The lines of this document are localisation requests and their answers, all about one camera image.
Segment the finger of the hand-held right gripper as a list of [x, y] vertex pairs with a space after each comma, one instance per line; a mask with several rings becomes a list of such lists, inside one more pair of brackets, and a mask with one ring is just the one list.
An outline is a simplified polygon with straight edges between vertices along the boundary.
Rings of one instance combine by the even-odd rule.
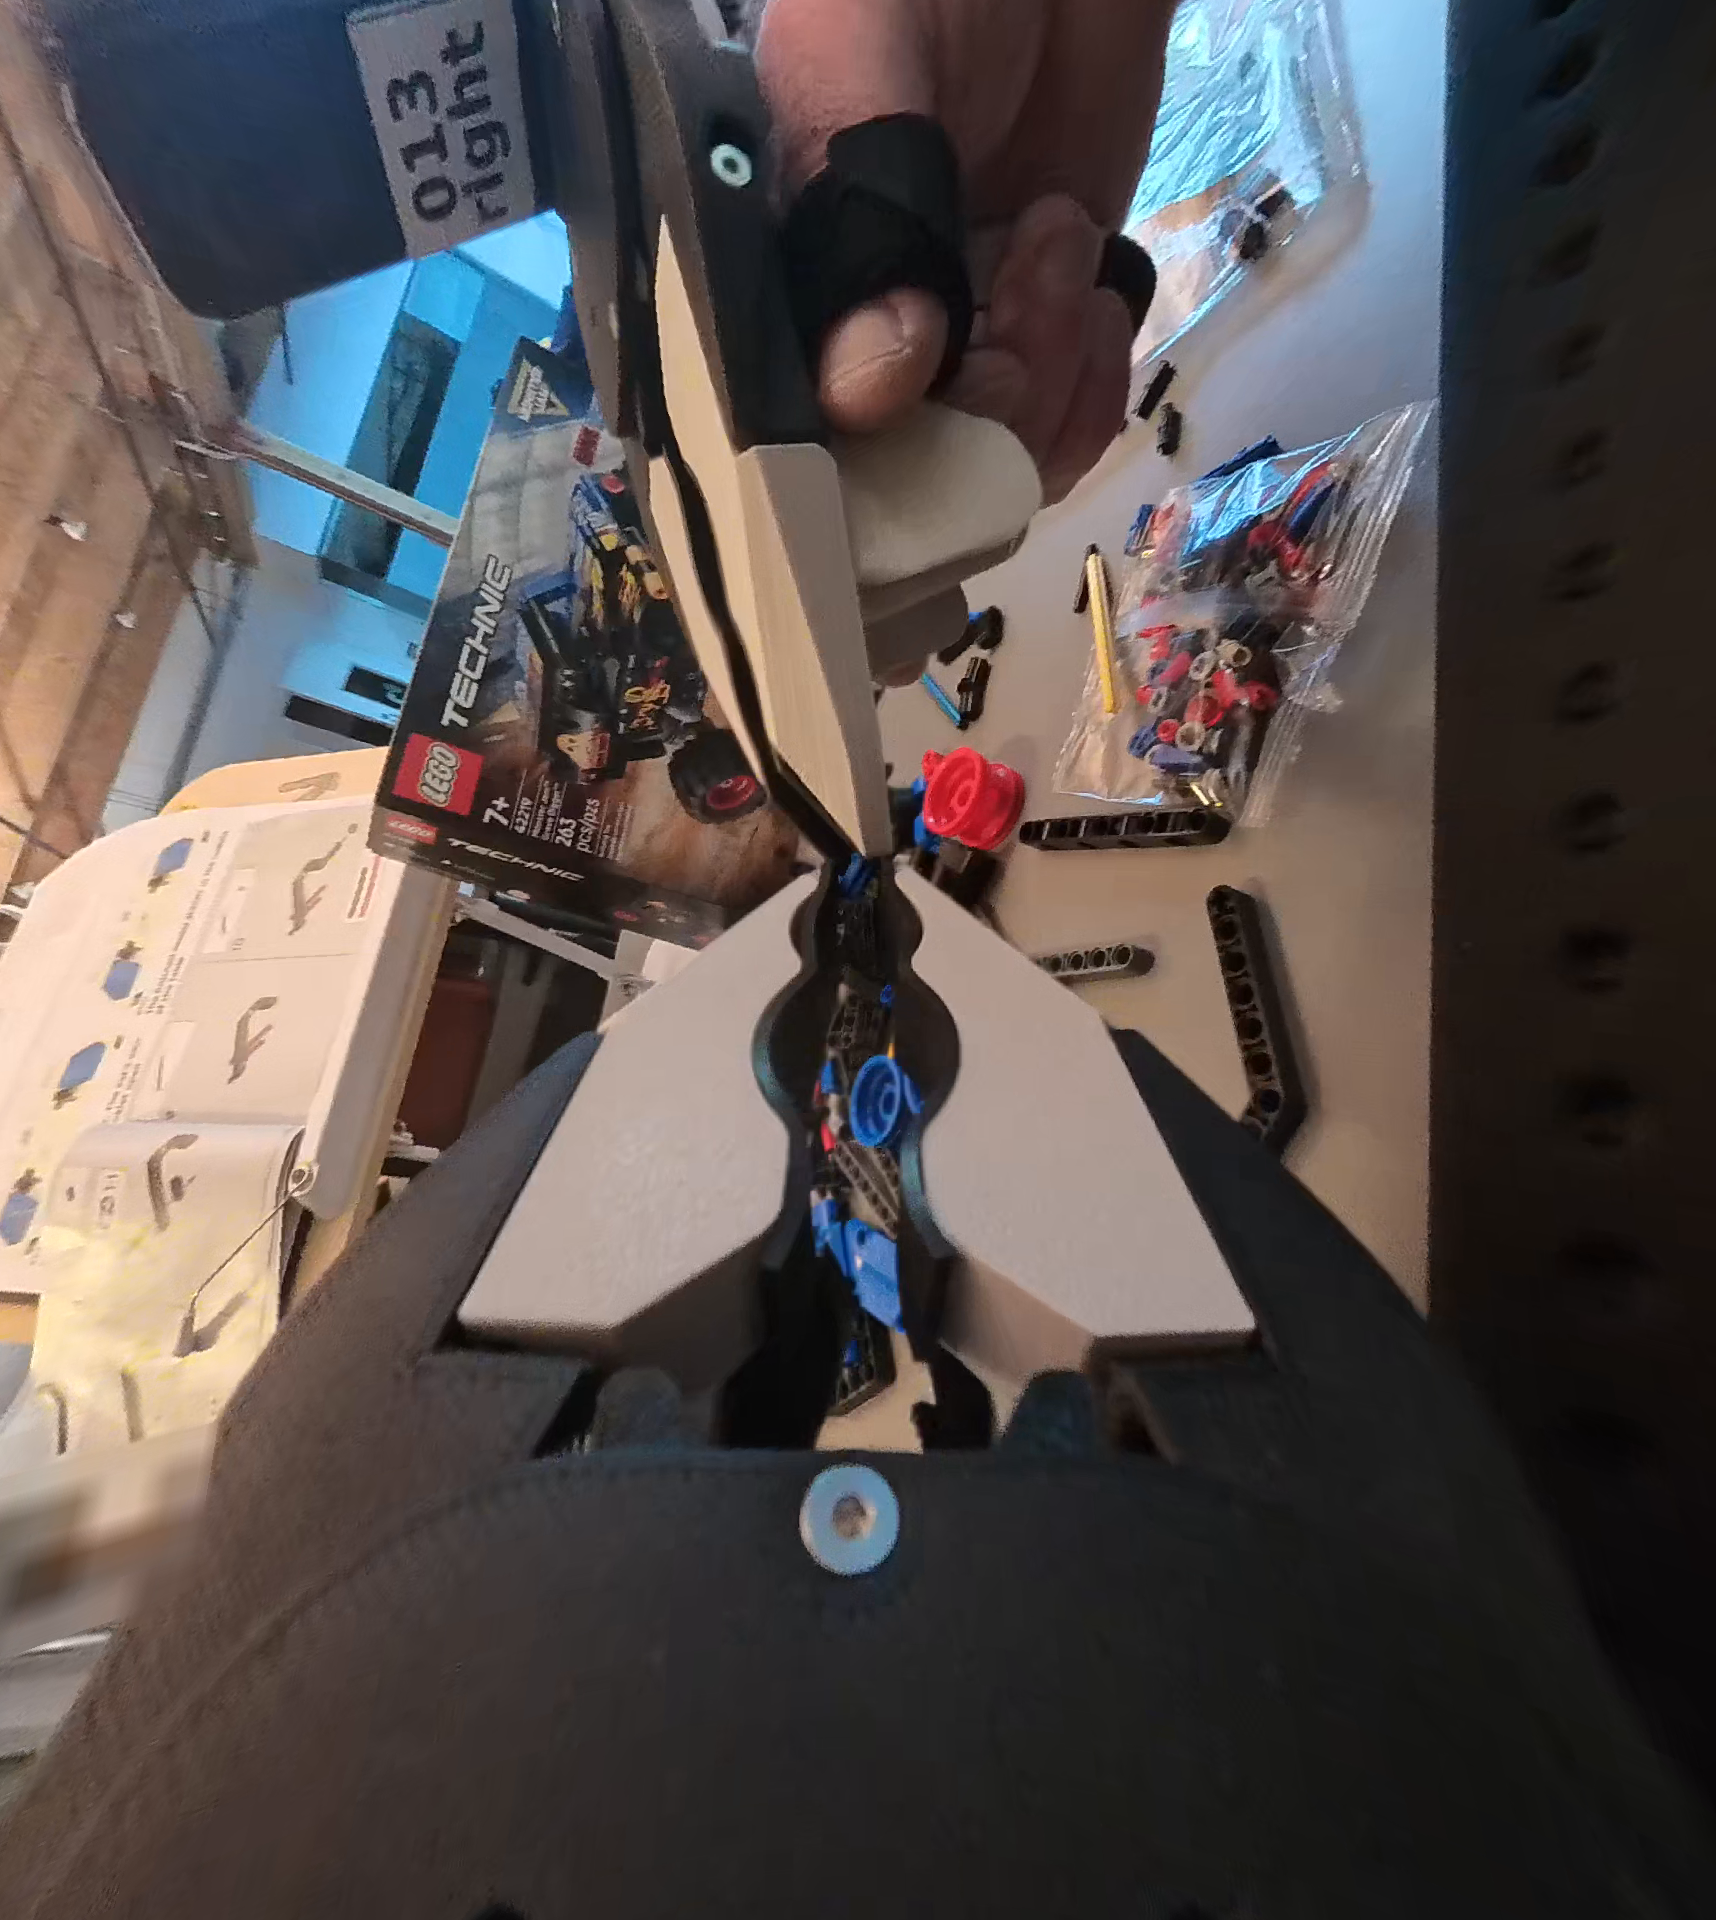
[[[732, 439], [725, 376], [707, 353], [698, 299], [669, 222], [659, 228], [655, 322], [669, 418], [661, 451], [679, 455], [686, 501], [702, 493], [710, 515], [722, 517], [726, 455], [768, 443], [738, 448]], [[819, 580], [809, 588], [809, 625], [823, 658], [823, 744], [814, 773], [823, 841], [842, 841], [852, 852], [882, 857], [895, 843], [890, 784], [846, 535], [844, 488], [836, 460], [824, 445], [823, 506], [812, 541]]]
[[824, 660], [809, 625], [812, 529], [824, 501], [824, 448], [768, 443], [725, 458], [722, 517], [686, 500], [672, 449], [636, 442], [646, 517], [679, 617], [726, 725], [804, 849], [824, 852], [814, 785], [824, 731]]

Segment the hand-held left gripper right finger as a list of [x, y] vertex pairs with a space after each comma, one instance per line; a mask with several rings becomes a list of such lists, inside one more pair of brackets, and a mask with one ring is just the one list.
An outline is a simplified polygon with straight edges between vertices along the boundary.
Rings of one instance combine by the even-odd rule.
[[924, 1206], [952, 1249], [945, 1347], [1004, 1426], [1041, 1373], [1236, 1352], [1258, 1327], [1111, 1026], [935, 883], [901, 875], [913, 977], [958, 1066], [924, 1096]]

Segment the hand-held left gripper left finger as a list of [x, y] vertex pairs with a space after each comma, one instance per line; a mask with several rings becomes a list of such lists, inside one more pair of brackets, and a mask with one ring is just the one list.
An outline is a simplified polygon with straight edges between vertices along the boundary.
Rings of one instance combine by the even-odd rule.
[[456, 1306], [493, 1357], [655, 1370], [725, 1427], [823, 1422], [804, 1141], [758, 1043], [800, 980], [795, 878], [606, 1020]]

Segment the red wheel hub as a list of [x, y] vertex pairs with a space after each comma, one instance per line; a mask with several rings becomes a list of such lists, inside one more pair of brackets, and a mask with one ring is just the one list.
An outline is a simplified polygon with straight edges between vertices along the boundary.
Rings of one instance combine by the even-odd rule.
[[970, 745], [921, 758], [919, 832], [968, 852], [998, 852], [1022, 821], [1025, 775]]

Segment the blue angled shell panel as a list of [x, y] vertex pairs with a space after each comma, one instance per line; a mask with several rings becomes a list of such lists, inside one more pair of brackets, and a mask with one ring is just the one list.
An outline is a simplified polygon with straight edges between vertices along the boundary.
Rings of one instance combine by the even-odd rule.
[[882, 1327], [905, 1332], [895, 1236], [834, 1201], [814, 1206], [812, 1234], [816, 1252], [834, 1260], [858, 1308]]

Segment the dark angled beam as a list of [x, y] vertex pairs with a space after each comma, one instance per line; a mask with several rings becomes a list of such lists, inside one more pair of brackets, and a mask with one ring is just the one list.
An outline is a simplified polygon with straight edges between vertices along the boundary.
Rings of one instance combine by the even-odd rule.
[[1207, 923], [1247, 1081], [1241, 1125], [1284, 1158], [1312, 1099], [1273, 918], [1254, 894], [1219, 883], [1207, 894]]

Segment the instruction booklet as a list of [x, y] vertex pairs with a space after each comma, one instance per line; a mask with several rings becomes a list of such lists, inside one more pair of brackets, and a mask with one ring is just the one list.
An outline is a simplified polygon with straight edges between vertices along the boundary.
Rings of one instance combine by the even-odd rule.
[[33, 1458], [205, 1427], [271, 1341], [390, 886], [352, 807], [123, 827], [0, 958], [0, 1297]]

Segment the printed toy set box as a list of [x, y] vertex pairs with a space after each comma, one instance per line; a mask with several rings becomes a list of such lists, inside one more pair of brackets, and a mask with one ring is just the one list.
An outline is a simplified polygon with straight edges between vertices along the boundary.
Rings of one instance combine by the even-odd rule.
[[705, 948], [812, 868], [710, 694], [580, 362], [516, 341], [371, 847], [573, 930]]

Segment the blue wheel hub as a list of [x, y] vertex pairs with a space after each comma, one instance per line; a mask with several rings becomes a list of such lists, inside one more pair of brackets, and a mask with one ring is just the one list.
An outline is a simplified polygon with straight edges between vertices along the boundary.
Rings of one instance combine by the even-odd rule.
[[857, 1068], [846, 1096], [850, 1138], [867, 1149], [897, 1152], [906, 1129], [924, 1112], [917, 1079], [895, 1054], [881, 1051]]

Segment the pile of loose building parts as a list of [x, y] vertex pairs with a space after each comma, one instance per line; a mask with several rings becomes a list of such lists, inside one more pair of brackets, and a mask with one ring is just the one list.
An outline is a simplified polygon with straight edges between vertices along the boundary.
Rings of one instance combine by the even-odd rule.
[[[783, 923], [788, 945], [780, 955], [795, 971], [756, 1020], [753, 1039], [758, 1088], [784, 1123], [793, 1153], [780, 1229], [797, 1241], [786, 1255], [806, 1266], [836, 1323], [826, 1403], [832, 1422], [895, 1390], [908, 1340], [901, 1248], [910, 1234], [910, 1158], [935, 1079], [921, 1064], [913, 984], [895, 944], [905, 932], [895, 918], [901, 906], [892, 865], [878, 856], [846, 856], [804, 878]], [[897, 1152], [858, 1145], [846, 1120], [857, 1069], [882, 1051], [910, 1073], [922, 1099]], [[858, 1308], [836, 1262], [816, 1252], [812, 1210], [820, 1201], [895, 1236], [902, 1332]]]

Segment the yellow axle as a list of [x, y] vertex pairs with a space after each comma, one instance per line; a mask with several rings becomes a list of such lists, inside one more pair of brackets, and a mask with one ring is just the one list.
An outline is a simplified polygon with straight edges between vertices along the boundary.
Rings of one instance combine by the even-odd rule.
[[1116, 664], [1114, 592], [1106, 556], [1096, 543], [1088, 543], [1084, 553], [1083, 604], [1092, 632], [1094, 673], [1102, 712], [1106, 718], [1116, 718], [1122, 700]]

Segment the long black beam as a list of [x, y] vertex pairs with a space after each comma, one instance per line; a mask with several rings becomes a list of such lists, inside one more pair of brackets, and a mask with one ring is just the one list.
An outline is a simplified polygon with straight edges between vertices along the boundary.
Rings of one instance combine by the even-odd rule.
[[1219, 847], [1231, 827], [1231, 818], [1210, 807], [1126, 807], [1032, 818], [1016, 838], [1034, 852], [1192, 852]]

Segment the small bag of red parts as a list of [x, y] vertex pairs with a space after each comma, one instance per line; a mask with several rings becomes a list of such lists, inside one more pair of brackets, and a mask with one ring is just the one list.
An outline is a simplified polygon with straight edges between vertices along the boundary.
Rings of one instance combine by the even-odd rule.
[[1234, 829], [1279, 810], [1420, 469], [1437, 399], [1315, 443], [1247, 443], [1141, 512], [1111, 585], [1054, 791], [1187, 806]]

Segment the dark perforated panel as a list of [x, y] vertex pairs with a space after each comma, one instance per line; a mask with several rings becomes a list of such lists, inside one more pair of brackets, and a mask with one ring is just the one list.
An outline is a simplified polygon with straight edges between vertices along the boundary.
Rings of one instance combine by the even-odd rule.
[[1716, 1815], [1716, 2], [1447, 63], [1430, 1308]]

